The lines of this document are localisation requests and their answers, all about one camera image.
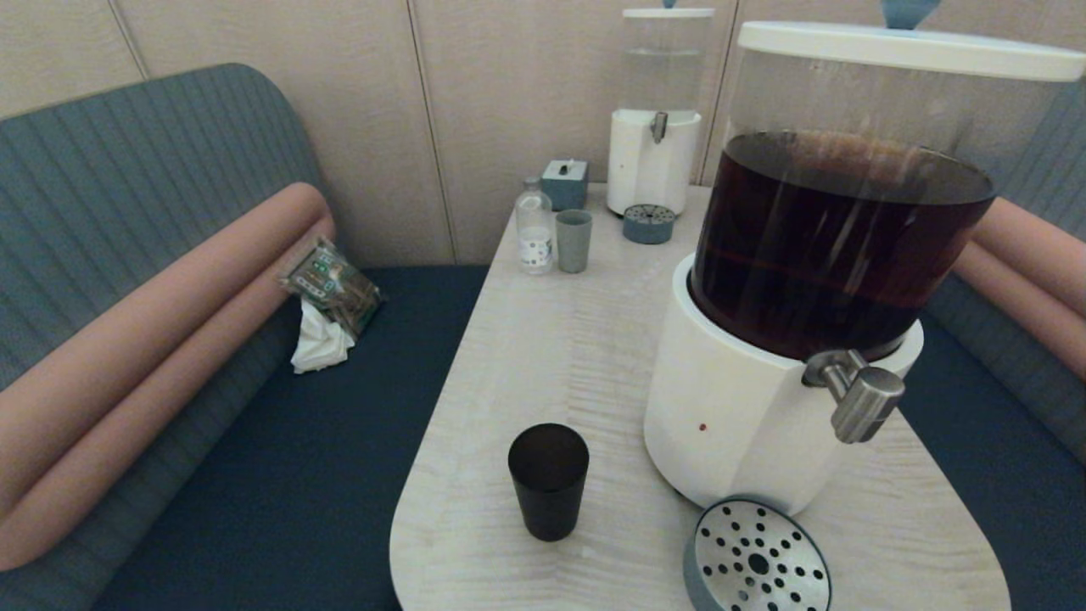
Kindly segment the black tapered cup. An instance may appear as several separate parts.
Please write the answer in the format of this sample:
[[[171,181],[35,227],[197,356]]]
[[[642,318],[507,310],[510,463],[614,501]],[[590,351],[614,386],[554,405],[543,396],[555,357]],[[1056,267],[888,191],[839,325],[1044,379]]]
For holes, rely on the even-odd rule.
[[[513,440],[507,464],[529,534],[545,542],[573,534],[591,464],[585,438],[561,423],[528,427]]]

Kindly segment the large metal dispenser tap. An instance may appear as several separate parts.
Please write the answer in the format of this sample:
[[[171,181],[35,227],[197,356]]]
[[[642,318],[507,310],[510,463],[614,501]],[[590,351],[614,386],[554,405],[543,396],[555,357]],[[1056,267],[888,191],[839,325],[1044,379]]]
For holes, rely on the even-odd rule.
[[[874,367],[858,351],[815,353],[804,362],[803,385],[831,392],[837,403],[831,427],[849,445],[872,440],[906,391],[900,375]]]

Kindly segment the grey-blue plastic cup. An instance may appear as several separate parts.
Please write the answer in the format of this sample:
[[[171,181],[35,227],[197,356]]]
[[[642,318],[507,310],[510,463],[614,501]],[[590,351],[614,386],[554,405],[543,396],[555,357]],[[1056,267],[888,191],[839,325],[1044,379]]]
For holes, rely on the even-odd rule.
[[[560,211],[556,216],[558,265],[563,273],[582,273],[589,262],[593,217],[586,211]]]

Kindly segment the clear plastic bottle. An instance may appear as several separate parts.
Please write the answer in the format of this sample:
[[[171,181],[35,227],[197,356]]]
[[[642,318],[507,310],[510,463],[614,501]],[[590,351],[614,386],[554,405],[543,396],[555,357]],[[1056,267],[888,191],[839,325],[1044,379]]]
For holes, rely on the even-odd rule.
[[[553,204],[543,193],[539,177],[525,178],[513,215],[521,270],[529,275],[548,273],[555,259]]]

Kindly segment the grey-blue tissue box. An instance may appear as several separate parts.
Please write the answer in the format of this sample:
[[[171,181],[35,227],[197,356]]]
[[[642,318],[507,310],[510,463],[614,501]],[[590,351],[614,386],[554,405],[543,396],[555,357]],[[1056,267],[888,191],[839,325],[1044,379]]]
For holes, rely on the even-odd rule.
[[[582,160],[551,160],[540,175],[540,188],[555,212],[583,211],[588,199],[590,164]]]

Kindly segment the small perforated drip tray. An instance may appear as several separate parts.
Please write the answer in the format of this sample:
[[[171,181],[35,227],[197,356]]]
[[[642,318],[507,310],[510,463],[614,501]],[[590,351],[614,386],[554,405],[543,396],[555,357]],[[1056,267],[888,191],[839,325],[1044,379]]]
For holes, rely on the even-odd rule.
[[[622,236],[632,243],[666,244],[674,236],[675,213],[661,205],[632,205],[624,212]]]

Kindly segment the small clear water dispenser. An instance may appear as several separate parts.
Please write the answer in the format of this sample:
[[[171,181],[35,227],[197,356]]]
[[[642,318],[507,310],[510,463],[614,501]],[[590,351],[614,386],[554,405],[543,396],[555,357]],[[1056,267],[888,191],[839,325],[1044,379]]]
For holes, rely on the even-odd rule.
[[[712,20],[624,20],[617,109],[610,116],[607,205],[680,214],[702,128],[698,98]],[[655,113],[667,112],[662,143],[652,141]]]

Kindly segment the large dark tea dispenser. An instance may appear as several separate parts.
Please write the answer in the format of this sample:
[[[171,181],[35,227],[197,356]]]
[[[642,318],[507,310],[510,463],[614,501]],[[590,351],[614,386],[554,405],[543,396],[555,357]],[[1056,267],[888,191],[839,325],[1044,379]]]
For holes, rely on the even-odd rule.
[[[908,374],[921,310],[1078,81],[745,51],[652,375],[644,436],[662,478],[700,507],[811,502],[848,444],[831,392],[803,385],[804,362],[858,351]]]

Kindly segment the green snack packet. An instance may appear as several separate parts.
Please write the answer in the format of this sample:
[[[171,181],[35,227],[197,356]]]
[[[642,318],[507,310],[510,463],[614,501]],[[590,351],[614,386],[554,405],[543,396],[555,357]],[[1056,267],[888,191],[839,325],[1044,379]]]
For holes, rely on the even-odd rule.
[[[325,236],[311,236],[288,254],[277,282],[311,303],[328,321],[358,340],[386,302],[383,290],[361,273]]]

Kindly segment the crumpled white tissue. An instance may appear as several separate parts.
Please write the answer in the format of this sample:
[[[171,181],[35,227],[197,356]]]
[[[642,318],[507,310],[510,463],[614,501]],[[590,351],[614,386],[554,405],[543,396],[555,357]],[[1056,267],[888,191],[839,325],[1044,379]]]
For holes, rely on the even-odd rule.
[[[296,375],[325,370],[348,360],[355,338],[307,300],[300,300],[301,323],[291,365]]]

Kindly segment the dark blue seat cushion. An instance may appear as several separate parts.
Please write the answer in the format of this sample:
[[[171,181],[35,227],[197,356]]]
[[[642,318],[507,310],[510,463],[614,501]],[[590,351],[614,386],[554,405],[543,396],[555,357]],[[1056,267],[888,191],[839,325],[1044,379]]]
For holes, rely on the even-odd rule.
[[[487,266],[372,268],[345,362],[277,368],[93,611],[402,611],[395,509]]]
[[[934,317],[901,411],[988,538],[1012,611],[1086,611],[1086,467]]]

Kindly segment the small white dispenser lid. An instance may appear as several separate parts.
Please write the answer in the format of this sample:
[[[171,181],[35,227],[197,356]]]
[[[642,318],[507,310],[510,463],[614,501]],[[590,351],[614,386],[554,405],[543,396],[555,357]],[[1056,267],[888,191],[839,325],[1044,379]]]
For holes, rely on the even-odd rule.
[[[716,8],[675,8],[675,0],[666,0],[662,8],[626,8],[624,20],[712,20]]]

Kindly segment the large perforated drip tray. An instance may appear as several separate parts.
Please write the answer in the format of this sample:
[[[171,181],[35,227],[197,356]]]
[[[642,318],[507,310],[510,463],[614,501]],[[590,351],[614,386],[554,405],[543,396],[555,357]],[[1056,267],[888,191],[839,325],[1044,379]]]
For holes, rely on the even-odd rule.
[[[831,572],[795,519],[747,496],[702,511],[684,546],[695,611],[830,611]]]

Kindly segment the large white dispenser lid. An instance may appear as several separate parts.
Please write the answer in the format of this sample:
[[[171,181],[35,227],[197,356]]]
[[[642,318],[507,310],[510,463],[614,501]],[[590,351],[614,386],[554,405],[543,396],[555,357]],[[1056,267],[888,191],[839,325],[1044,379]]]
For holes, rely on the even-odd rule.
[[[1072,82],[1086,76],[1086,52],[961,31],[761,20],[746,22],[737,43],[749,51],[783,58],[830,59],[1000,80]]]

